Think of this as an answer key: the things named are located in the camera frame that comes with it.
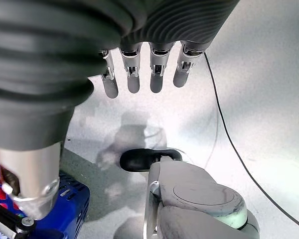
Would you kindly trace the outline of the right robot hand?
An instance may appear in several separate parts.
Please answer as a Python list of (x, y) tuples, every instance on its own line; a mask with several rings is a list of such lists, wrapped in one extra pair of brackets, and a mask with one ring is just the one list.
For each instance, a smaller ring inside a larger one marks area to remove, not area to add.
[(229, 17), (235, 0), (0, 0), (0, 167), (5, 192), (28, 217), (55, 205), (59, 160), (77, 105), (102, 75), (118, 94), (110, 50), (119, 48), (128, 87), (139, 89), (139, 53), (151, 49), (153, 92), (180, 41), (173, 83), (185, 85), (196, 59)]

